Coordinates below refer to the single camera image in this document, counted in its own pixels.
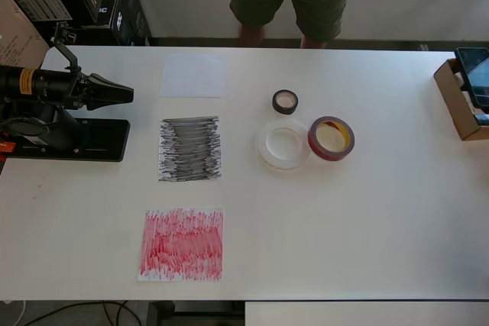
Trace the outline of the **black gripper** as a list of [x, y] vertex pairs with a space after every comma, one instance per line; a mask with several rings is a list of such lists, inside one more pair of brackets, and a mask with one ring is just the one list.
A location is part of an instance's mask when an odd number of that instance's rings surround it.
[[81, 69], [76, 72], [38, 69], [36, 99], [44, 104], [74, 110], [88, 105], [88, 110], [94, 111], [110, 105], [132, 103], [134, 90], [95, 73], [88, 77]]

